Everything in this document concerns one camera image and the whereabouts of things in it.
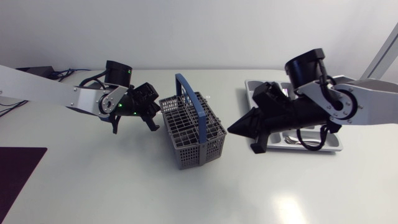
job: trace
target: white wall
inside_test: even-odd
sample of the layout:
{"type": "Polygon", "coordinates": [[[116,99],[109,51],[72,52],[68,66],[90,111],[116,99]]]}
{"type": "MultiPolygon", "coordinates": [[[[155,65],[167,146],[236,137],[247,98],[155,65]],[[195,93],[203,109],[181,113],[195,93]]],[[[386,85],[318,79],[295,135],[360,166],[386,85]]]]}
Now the white wall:
{"type": "Polygon", "coordinates": [[[283,69],[322,47],[330,75],[359,78],[397,9],[396,0],[2,0],[0,64],[283,69]]]}

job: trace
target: dark purple mat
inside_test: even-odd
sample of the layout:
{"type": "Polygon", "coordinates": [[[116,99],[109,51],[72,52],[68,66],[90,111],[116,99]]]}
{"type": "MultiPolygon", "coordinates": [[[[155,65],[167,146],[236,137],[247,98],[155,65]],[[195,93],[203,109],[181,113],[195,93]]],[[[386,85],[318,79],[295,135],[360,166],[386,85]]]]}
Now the dark purple mat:
{"type": "Polygon", "coordinates": [[[47,148],[0,147],[0,223],[47,148]]]}

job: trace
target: cable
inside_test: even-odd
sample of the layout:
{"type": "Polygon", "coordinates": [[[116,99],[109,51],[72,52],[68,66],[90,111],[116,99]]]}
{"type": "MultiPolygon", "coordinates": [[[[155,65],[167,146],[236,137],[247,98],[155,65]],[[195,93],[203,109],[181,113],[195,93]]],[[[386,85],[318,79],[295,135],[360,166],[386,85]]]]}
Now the cable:
{"type": "Polygon", "coordinates": [[[28,102],[27,100],[23,100],[23,101],[20,101],[20,102],[16,103],[12,108],[7,108],[7,109],[4,109],[4,110],[0,111],[0,113],[3,112],[2,114],[0,114],[0,117],[8,114],[10,111],[12,111],[13,109],[15,109],[17,107],[25,105],[27,102],[28,102]]]}
{"type": "Polygon", "coordinates": [[[99,81],[97,78],[95,78],[94,81],[98,82],[101,85],[102,89],[104,89],[104,90],[106,89],[103,82],[99,81]]]}
{"type": "Polygon", "coordinates": [[[100,73],[100,74],[98,74],[98,75],[95,75],[95,76],[93,76],[93,77],[91,77],[91,78],[86,78],[85,80],[81,81],[81,83],[79,84],[79,86],[84,86],[84,85],[86,85],[86,84],[87,84],[88,82],[90,82],[90,81],[93,81],[93,80],[95,80],[95,79],[97,79],[97,78],[101,78],[102,76],[106,75],[108,72],[109,72],[109,70],[106,69],[105,71],[103,71],[102,73],[100,73]]]}
{"type": "Polygon", "coordinates": [[[1,106],[14,106],[14,105],[17,105],[18,103],[13,103],[13,104],[10,104],[10,105],[4,105],[4,104],[0,103],[0,105],[1,105],[1,106]]]}
{"type": "Polygon", "coordinates": [[[321,142],[317,146],[309,146],[309,145],[307,145],[303,141],[303,139],[301,137],[301,131],[299,129],[296,131],[296,133],[297,133],[298,141],[300,141],[301,145],[304,146],[304,148],[306,148],[306,149],[308,149],[310,151],[318,151],[325,145],[326,137],[328,136],[328,131],[329,131],[329,128],[328,128],[327,124],[322,125],[321,130],[320,130],[321,142]]]}
{"type": "Polygon", "coordinates": [[[330,75],[327,75],[327,77],[331,81],[331,84],[336,85],[336,81],[333,77],[331,77],[330,75]]]}
{"type": "Polygon", "coordinates": [[[66,77],[69,77],[71,74],[75,73],[76,71],[91,71],[91,70],[90,69],[84,69],[84,68],[79,68],[79,69],[70,68],[70,69],[64,70],[64,71],[53,72],[53,73],[51,73],[49,78],[52,79],[52,80],[59,79],[59,82],[60,82],[63,79],[65,79],[66,77]]]}
{"type": "Polygon", "coordinates": [[[320,68],[321,74],[322,74],[321,76],[319,76],[319,82],[320,82],[319,86],[321,88],[323,97],[325,97],[327,102],[329,102],[332,105],[332,107],[334,107],[334,109],[336,109],[336,110],[343,109],[343,104],[340,101],[334,99],[334,97],[330,94],[330,91],[328,89],[328,84],[329,84],[328,83],[328,74],[326,72],[326,69],[325,69],[325,66],[324,66],[322,60],[318,60],[318,64],[319,64],[319,68],[320,68]]]}

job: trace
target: white table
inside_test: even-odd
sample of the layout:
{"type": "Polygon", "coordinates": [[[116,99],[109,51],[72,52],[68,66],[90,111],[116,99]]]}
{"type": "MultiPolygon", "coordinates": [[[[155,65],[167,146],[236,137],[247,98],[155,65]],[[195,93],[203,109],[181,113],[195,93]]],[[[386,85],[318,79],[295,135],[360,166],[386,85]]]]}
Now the white table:
{"type": "MultiPolygon", "coordinates": [[[[64,83],[77,85],[97,72],[64,83]]],[[[132,83],[175,94],[175,73],[229,127],[248,111],[245,79],[277,70],[136,70],[132,83]]],[[[395,223],[398,126],[343,126],[341,152],[268,151],[227,134],[223,155],[178,170],[163,118],[150,132],[123,117],[117,135],[97,117],[30,102],[0,119],[0,145],[47,147],[4,223],[395,223]]]]}

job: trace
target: gray plastic basket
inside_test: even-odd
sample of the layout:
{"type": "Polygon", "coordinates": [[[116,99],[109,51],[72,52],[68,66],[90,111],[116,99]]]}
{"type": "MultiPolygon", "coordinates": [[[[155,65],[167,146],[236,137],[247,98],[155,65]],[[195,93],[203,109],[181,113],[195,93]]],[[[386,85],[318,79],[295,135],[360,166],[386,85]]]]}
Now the gray plastic basket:
{"type": "Polygon", "coordinates": [[[221,156],[226,131],[199,92],[181,74],[177,95],[159,101],[180,169],[202,166],[221,156]],[[182,86],[187,94],[182,94],[182,86]]]}

